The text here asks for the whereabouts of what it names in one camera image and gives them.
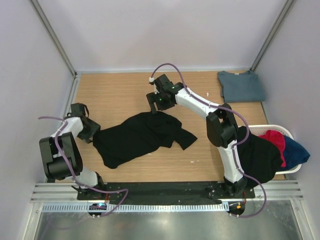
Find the black t-shirt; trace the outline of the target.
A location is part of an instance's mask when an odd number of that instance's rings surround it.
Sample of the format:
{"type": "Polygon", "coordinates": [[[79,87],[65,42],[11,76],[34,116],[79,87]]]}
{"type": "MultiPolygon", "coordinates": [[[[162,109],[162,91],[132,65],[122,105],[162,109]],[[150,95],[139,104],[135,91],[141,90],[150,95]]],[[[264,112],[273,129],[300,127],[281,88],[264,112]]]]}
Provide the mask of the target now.
{"type": "Polygon", "coordinates": [[[160,147],[171,148],[173,142],[185,150],[197,139],[182,128],[177,118],[158,111],[155,114],[141,112],[119,125],[100,130],[94,134],[92,142],[104,165],[116,169],[160,147]]]}

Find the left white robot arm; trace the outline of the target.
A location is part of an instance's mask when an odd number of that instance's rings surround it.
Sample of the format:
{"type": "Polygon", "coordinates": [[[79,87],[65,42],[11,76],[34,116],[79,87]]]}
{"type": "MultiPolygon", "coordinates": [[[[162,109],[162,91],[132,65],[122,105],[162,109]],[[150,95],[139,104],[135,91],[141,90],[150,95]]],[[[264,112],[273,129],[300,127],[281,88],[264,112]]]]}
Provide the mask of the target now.
{"type": "Polygon", "coordinates": [[[39,149],[44,174],[48,180],[69,180],[76,184],[72,188],[83,197],[101,200],[106,194],[102,177],[83,164],[76,144],[79,138],[86,144],[101,126],[89,118],[88,107],[83,103],[73,103],[65,117],[40,116],[40,120],[57,120],[60,127],[50,135],[40,139],[39,149]]]}

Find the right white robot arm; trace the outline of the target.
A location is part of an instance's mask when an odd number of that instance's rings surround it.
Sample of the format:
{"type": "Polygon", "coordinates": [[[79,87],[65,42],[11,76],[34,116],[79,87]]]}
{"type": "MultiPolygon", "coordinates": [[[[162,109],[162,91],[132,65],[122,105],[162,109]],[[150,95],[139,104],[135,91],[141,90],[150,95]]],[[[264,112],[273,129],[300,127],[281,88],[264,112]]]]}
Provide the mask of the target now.
{"type": "Polygon", "coordinates": [[[162,74],[150,77],[149,84],[154,90],[146,95],[153,114],[176,105],[186,107],[201,116],[206,123],[209,142],[217,147],[224,169],[225,192],[231,198],[242,195],[247,178],[244,176],[237,150],[238,125],[234,111],[227,104],[213,103],[178,82],[172,83],[162,74]]]}

